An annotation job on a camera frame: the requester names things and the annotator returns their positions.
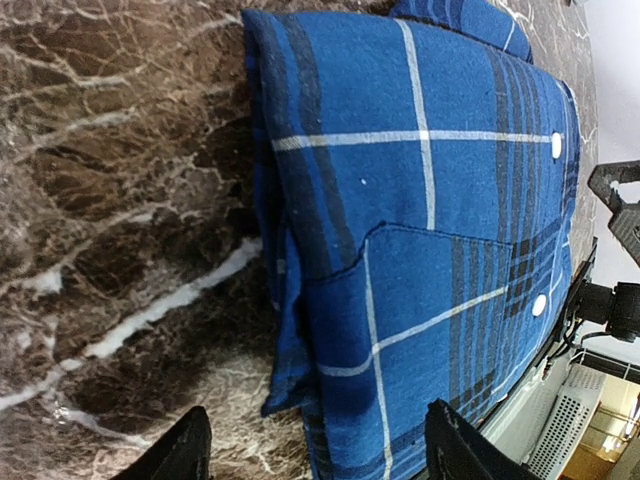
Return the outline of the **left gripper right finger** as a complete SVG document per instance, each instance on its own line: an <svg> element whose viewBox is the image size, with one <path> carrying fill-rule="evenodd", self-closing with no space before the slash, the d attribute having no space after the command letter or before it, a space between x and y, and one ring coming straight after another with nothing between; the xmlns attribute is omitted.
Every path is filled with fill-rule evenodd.
<svg viewBox="0 0 640 480"><path fill-rule="evenodd" d="M428 405L427 469L439 480L538 480L509 459L442 399Z"/></svg>

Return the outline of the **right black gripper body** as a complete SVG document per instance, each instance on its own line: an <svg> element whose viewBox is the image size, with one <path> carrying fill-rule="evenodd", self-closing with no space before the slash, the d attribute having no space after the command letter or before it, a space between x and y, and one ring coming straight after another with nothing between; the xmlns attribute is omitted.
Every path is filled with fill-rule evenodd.
<svg viewBox="0 0 640 480"><path fill-rule="evenodd" d="M598 337L633 343L639 337L638 283L619 282L614 288L584 281L577 292L576 317L604 326L581 336L580 345Z"/></svg>

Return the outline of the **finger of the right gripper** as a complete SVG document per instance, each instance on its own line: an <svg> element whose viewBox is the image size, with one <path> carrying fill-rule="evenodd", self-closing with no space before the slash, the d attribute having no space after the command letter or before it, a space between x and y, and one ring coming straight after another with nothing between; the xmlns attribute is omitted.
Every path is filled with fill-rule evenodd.
<svg viewBox="0 0 640 480"><path fill-rule="evenodd" d="M608 229L639 265L639 203L622 199L613 183L628 184L639 181L639 161L622 161L597 165L588 180L596 197L612 213Z"/></svg>

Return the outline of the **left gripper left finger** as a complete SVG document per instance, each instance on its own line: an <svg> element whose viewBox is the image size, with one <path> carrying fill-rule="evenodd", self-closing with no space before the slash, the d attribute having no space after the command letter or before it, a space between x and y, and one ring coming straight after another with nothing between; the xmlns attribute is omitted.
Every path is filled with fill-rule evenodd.
<svg viewBox="0 0 640 480"><path fill-rule="evenodd" d="M204 407L194 406L113 480L207 480L212 431Z"/></svg>

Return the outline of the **blue plaid long sleeve shirt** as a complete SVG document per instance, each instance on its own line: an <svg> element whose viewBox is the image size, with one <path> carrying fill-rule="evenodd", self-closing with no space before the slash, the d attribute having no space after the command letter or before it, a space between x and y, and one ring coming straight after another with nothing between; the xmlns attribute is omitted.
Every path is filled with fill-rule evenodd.
<svg viewBox="0 0 640 480"><path fill-rule="evenodd" d="M428 404L483 419L564 304L573 93L485 1L242 18L280 324L262 412L301 410L317 479L412 478Z"/></svg>

